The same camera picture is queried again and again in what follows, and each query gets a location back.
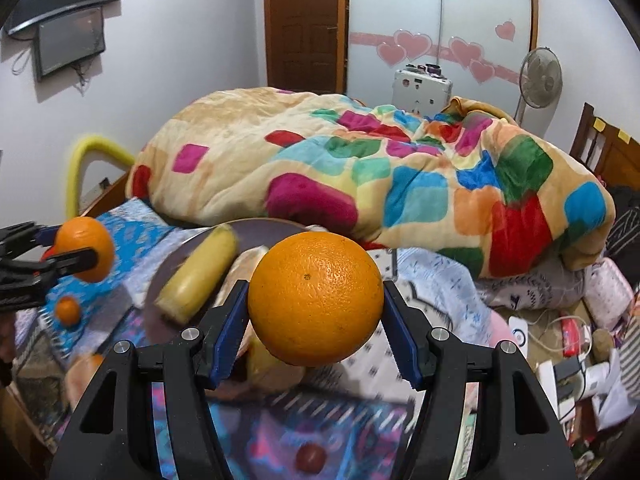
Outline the small tangerine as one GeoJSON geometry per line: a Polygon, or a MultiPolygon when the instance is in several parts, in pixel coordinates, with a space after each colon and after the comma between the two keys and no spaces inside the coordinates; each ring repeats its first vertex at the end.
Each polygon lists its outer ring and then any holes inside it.
{"type": "Polygon", "coordinates": [[[71,328],[81,321],[81,306],[74,297],[64,296],[55,304],[54,315],[62,326],[71,328]]]}

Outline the large orange with sticker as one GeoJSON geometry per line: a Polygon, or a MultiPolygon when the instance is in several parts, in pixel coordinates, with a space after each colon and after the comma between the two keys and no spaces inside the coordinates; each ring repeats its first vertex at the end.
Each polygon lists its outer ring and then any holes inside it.
{"type": "Polygon", "coordinates": [[[103,281],[110,273],[115,258],[110,232],[91,217],[75,217],[65,221],[56,232],[53,249],[56,256],[81,249],[92,249],[96,253],[96,265],[75,274],[76,278],[86,283],[103,281]]]}

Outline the peeled pomelo segment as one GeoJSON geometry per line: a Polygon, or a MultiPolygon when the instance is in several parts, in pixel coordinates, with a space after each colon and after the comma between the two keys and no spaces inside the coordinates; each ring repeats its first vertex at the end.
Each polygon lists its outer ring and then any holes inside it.
{"type": "MultiPolygon", "coordinates": [[[[215,307],[222,306],[224,304],[237,281],[250,281],[258,263],[260,263],[260,260],[264,258],[264,255],[267,252],[268,248],[266,246],[258,246],[247,249],[245,252],[241,252],[238,255],[238,258],[232,262],[232,265],[230,266],[230,269],[218,290],[218,294],[214,300],[215,307]]],[[[252,342],[254,335],[255,332],[253,330],[252,323],[248,322],[239,345],[238,353],[236,354],[238,358],[240,358],[245,352],[247,352],[247,349],[250,348],[250,343],[252,342]]]]}

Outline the dark red grape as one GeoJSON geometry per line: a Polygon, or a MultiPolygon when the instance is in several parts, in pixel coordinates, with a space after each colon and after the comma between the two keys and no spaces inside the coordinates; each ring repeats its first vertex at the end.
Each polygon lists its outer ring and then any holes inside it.
{"type": "Polygon", "coordinates": [[[295,468],[303,474],[320,474],[327,459],[328,453],[321,445],[307,442],[296,453],[295,468]]]}

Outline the left yellow corn cob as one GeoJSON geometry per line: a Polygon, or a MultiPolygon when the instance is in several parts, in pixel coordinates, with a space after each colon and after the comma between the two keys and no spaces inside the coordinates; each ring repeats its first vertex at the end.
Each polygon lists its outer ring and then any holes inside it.
{"type": "Polygon", "coordinates": [[[155,304],[166,318],[186,325],[204,306],[239,250],[235,232],[223,224],[210,232],[164,285],[155,304]]]}

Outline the yellow corn cob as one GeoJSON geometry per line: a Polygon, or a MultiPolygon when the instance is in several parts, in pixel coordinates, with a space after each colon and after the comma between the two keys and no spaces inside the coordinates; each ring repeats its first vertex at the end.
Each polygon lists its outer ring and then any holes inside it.
{"type": "Polygon", "coordinates": [[[286,391],[298,385],[306,374],[303,366],[286,364],[275,358],[254,335],[246,352],[248,383],[266,393],[286,391]]]}
{"type": "Polygon", "coordinates": [[[155,304],[166,318],[186,325],[204,306],[239,250],[235,232],[223,224],[210,232],[164,285],[155,304]]]}

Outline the right yellow corn cob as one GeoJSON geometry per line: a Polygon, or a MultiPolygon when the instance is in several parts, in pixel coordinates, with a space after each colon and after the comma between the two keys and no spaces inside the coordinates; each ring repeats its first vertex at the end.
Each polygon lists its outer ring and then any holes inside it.
{"type": "Polygon", "coordinates": [[[298,385],[306,374],[303,366],[286,364],[275,358],[254,335],[246,352],[248,383],[266,393],[286,391],[298,385]]]}

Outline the blue patterned patchwork quilt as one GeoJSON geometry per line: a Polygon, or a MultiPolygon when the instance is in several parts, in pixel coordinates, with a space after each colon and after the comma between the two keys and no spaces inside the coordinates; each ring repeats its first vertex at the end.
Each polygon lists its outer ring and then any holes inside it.
{"type": "MultiPolygon", "coordinates": [[[[127,200],[100,221],[116,248],[110,276],[98,284],[66,278],[44,307],[21,312],[16,321],[13,388],[48,448],[60,443],[108,344],[128,339],[143,347],[174,332],[166,324],[145,325],[151,282],[195,231],[170,226],[141,200],[127,200]]],[[[506,322],[457,263],[423,249],[376,250],[372,258],[432,324],[482,346],[508,336],[506,322]]],[[[382,330],[348,359],[315,369],[276,360],[247,332],[231,376],[207,396],[239,479],[297,478],[294,457],[309,441],[326,450],[322,478],[390,478],[422,401],[401,378],[382,330]]]]}

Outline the yellow foam tube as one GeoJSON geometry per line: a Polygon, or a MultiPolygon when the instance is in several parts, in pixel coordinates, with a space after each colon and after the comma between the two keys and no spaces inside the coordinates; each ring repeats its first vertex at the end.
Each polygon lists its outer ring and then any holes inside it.
{"type": "Polygon", "coordinates": [[[129,169],[134,163],[134,155],[106,136],[91,133],[82,136],[70,151],[65,181],[65,218],[80,214],[80,198],[85,173],[89,165],[98,159],[106,160],[112,166],[129,169]]]}

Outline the dark brown round plate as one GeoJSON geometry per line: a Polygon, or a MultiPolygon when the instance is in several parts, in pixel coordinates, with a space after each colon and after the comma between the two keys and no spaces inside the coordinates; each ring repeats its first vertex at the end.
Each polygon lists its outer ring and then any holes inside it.
{"type": "Polygon", "coordinates": [[[180,243],[160,264],[146,293],[142,309],[146,339],[164,344],[198,324],[215,304],[224,277],[242,252],[271,248],[305,231],[288,220],[251,218],[208,228],[180,243]]]}

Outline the colourful patchwork fleece blanket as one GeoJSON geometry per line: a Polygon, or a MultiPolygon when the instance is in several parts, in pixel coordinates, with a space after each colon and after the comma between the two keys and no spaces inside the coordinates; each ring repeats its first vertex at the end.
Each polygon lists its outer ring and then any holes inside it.
{"type": "Polygon", "coordinates": [[[501,110],[454,98],[434,118],[342,94],[217,91],[170,118],[126,185],[171,219],[270,217],[367,248],[425,248],[476,278],[570,270],[602,254],[610,193],[501,110]]]}

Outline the wooden bed headboard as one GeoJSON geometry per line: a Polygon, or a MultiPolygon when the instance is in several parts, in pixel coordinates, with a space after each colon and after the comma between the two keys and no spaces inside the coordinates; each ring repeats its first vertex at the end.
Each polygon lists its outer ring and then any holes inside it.
{"type": "Polygon", "coordinates": [[[639,152],[638,141],[623,129],[597,116],[591,104],[584,104],[570,156],[591,171],[605,186],[624,186],[638,191],[639,152]]]}

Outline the white metal case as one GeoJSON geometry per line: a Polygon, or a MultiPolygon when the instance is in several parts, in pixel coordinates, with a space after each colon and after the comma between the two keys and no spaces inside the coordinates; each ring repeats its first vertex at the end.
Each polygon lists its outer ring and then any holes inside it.
{"type": "Polygon", "coordinates": [[[396,70],[392,85],[394,107],[423,118],[433,118],[450,102],[452,81],[436,64],[408,64],[396,70]]]}

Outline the white standing fan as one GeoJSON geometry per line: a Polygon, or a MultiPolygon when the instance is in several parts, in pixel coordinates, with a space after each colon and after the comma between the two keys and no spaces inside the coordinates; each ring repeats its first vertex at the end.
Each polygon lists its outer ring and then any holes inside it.
{"type": "Polygon", "coordinates": [[[515,121],[521,125],[528,108],[542,110],[554,103],[561,94],[563,76],[561,63],[548,47],[529,51],[518,75],[518,106],[515,121]]]}

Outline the white wardrobe with hearts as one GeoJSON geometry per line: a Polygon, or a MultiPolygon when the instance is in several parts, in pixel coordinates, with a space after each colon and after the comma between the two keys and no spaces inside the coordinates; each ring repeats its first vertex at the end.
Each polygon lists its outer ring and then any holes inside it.
{"type": "Polygon", "coordinates": [[[436,64],[452,94],[514,114],[537,0],[349,0],[346,92],[388,104],[398,70],[436,64]]]}

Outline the brown wooden door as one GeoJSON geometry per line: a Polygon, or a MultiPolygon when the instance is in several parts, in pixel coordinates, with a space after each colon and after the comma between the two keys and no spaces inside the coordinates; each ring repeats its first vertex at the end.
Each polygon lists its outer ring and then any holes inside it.
{"type": "Polygon", "coordinates": [[[264,18],[271,87],[345,91],[348,0],[264,0],[264,18]]]}

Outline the wall mounted television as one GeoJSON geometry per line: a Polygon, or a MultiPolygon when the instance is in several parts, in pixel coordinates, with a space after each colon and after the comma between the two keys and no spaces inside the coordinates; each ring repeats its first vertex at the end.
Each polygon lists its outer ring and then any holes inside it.
{"type": "Polygon", "coordinates": [[[119,0],[18,0],[3,24],[15,39],[32,31],[35,77],[43,80],[105,51],[103,7],[119,0]]]}

